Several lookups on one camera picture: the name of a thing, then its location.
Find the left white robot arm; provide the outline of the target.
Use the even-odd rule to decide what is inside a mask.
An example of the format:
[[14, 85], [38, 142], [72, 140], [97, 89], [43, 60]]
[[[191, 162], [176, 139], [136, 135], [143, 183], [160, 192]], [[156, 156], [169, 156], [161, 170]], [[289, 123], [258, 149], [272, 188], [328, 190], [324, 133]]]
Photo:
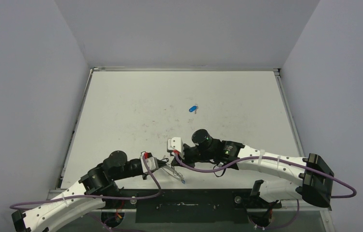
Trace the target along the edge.
[[142, 152], [137, 159], [129, 160], [123, 151], [112, 152], [102, 163], [90, 169], [57, 197], [36, 202], [32, 209], [21, 209], [22, 204], [11, 205], [15, 212], [12, 221], [17, 232], [55, 232], [64, 225], [104, 207], [115, 208], [120, 201], [137, 201], [155, 198], [162, 190], [148, 196], [126, 196], [116, 181], [148, 175], [167, 165], [151, 153]]

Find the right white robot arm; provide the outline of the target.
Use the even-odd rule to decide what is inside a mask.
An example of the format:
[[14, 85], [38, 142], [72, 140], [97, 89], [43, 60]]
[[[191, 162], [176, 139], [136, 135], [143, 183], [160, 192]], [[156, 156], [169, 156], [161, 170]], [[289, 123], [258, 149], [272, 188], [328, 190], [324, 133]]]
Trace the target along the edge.
[[205, 129], [197, 130], [192, 142], [194, 146], [190, 147], [180, 137], [168, 139], [167, 151], [174, 156], [173, 165], [193, 170], [196, 163], [213, 161], [219, 169], [257, 171], [277, 177], [275, 181], [255, 181], [250, 193], [255, 207], [280, 200], [303, 200], [316, 207], [330, 207], [334, 173], [317, 154], [277, 155], [213, 138]]

